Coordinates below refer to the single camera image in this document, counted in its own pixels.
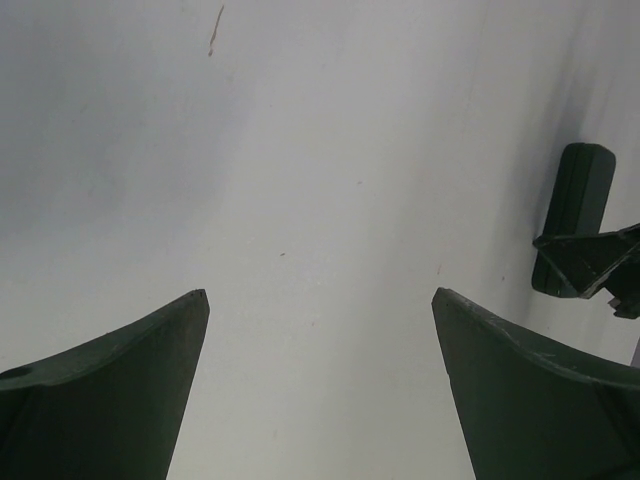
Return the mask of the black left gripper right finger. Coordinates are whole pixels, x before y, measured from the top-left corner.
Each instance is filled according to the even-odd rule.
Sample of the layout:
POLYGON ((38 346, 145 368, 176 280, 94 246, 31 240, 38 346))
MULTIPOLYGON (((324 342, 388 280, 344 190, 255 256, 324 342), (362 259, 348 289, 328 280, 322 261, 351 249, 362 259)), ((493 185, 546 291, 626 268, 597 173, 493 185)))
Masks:
POLYGON ((639 371, 500 318, 459 293, 432 310, 478 479, 636 479, 639 371))

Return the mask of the dark green glasses case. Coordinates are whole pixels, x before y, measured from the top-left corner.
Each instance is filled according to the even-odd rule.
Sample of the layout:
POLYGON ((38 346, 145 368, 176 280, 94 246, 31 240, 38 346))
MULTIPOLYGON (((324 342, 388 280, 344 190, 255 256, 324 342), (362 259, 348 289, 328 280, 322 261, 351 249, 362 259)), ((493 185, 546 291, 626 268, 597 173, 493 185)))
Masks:
POLYGON ((614 153, 599 144, 567 145, 560 158, 542 234, 598 234, 615 168, 614 153))

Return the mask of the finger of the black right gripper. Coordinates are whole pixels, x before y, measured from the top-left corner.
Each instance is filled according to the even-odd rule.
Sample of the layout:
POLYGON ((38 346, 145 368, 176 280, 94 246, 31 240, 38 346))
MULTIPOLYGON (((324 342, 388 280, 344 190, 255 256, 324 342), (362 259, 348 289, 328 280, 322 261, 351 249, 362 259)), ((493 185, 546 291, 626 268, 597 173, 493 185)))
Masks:
POLYGON ((617 300, 639 297, 639 225, 593 235, 541 235, 533 246, 579 298, 607 289, 617 300))

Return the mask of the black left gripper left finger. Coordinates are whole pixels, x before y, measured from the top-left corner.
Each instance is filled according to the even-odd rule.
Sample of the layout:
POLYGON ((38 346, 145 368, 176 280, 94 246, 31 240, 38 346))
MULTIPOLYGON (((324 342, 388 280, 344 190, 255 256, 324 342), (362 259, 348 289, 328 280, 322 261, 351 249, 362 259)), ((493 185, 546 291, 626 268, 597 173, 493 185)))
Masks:
POLYGON ((193 290, 1 375, 4 479, 164 479, 208 324, 193 290))

